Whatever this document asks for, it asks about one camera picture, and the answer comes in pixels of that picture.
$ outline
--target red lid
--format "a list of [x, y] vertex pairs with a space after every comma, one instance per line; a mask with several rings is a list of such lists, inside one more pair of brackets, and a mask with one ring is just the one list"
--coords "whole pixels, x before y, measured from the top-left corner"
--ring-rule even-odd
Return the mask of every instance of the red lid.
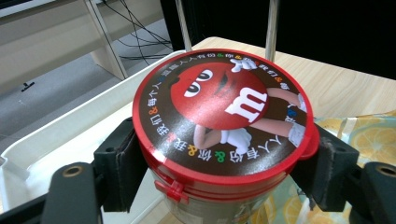
[[208, 200], [264, 193], [318, 148], [299, 84], [275, 64], [229, 49], [157, 66], [137, 90], [133, 120], [150, 168]]

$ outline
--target cartoon face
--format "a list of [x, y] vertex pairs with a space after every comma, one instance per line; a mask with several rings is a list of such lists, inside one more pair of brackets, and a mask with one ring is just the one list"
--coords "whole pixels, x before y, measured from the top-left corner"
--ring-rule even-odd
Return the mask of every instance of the cartoon face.
[[261, 118], [266, 106], [263, 83], [248, 70], [233, 73], [234, 64], [205, 63], [184, 70], [171, 87], [177, 111], [210, 129], [246, 127]]

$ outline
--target metal rod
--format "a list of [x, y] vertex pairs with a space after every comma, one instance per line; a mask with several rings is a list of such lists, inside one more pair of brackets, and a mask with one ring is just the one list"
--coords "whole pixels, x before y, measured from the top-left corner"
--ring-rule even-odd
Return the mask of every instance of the metal rod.
[[270, 0], [268, 13], [267, 39], [265, 41], [265, 59], [273, 62], [276, 52], [277, 14], [280, 0]]
[[187, 30], [187, 23], [184, 17], [184, 10], [183, 10], [183, 5], [181, 4], [181, 0], [176, 0], [176, 6], [178, 12], [178, 19], [180, 21], [180, 26], [181, 26], [181, 33], [183, 34], [184, 48], [186, 49], [186, 51], [191, 51], [192, 47], [190, 42], [190, 36]]

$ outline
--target cartoon eye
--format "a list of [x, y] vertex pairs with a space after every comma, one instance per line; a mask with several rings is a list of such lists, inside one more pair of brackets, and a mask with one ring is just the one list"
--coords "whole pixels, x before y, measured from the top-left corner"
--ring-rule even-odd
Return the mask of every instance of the cartoon eye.
[[213, 72], [206, 69], [197, 77], [197, 81], [208, 81], [212, 77]]
[[185, 97], [192, 97], [198, 94], [201, 89], [200, 85], [197, 82], [192, 82], [189, 88], [184, 92]]

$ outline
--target table surface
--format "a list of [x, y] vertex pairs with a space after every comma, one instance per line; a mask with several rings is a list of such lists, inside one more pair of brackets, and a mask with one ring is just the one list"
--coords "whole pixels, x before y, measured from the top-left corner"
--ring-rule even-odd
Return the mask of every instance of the table surface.
[[[264, 57], [265, 49], [219, 37], [209, 37], [195, 49], [236, 49]], [[316, 118], [349, 118], [396, 109], [396, 80], [277, 52], [274, 63], [302, 86]], [[141, 223], [180, 224], [164, 202]]]

